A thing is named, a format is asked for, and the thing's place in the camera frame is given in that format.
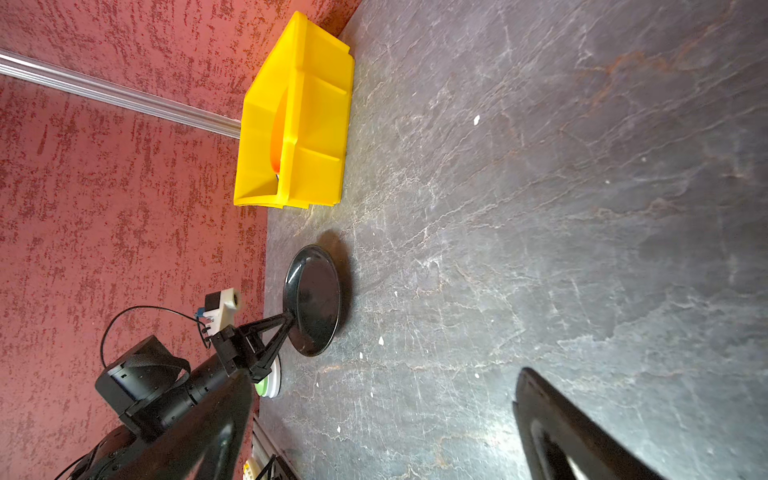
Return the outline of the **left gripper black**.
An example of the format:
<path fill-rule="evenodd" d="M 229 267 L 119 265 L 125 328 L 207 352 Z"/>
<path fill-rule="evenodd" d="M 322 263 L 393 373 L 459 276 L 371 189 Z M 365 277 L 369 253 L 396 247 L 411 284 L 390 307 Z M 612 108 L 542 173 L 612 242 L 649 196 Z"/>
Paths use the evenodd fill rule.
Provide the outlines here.
<path fill-rule="evenodd" d="M 284 312 L 213 337 L 216 353 L 196 369 L 150 335 L 105 367 L 95 388 L 136 437 L 151 441 L 218 391 L 238 367 L 252 381 L 272 371 L 296 318 Z"/>

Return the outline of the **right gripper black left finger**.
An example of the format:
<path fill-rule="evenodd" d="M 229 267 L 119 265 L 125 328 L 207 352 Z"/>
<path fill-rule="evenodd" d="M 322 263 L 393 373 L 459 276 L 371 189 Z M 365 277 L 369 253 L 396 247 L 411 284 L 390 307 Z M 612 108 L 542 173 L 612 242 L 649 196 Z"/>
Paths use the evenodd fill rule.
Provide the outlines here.
<path fill-rule="evenodd" d="M 245 372 L 238 371 L 111 477 L 233 478 L 252 403 L 253 385 Z"/>

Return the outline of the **black plate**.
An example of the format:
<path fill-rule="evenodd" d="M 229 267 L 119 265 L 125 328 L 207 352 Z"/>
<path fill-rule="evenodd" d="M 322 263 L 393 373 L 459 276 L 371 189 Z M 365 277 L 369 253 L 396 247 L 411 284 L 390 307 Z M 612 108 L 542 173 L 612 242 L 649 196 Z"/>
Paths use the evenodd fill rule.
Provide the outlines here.
<path fill-rule="evenodd" d="M 321 246 L 307 245 L 293 258 L 283 309 L 295 319 L 288 336 L 298 353 L 314 357 L 328 348 L 340 322 L 342 295 L 335 263 Z"/>

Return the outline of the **orange plate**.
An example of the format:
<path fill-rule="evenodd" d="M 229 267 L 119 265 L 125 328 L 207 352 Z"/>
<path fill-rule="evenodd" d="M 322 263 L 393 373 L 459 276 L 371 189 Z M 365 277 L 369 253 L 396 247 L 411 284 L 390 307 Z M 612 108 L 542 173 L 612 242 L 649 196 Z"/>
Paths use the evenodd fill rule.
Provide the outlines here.
<path fill-rule="evenodd" d="M 285 90 L 277 106 L 270 137 L 270 165 L 276 176 L 280 175 L 285 116 L 288 90 Z"/>

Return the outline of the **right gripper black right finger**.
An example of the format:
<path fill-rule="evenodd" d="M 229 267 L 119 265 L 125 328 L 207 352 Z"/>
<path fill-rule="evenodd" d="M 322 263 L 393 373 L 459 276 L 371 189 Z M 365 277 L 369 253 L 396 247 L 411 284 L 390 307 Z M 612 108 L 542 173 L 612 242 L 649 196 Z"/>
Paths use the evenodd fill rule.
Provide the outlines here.
<path fill-rule="evenodd" d="M 534 369 L 520 371 L 514 416 L 533 479 L 658 479 Z"/>

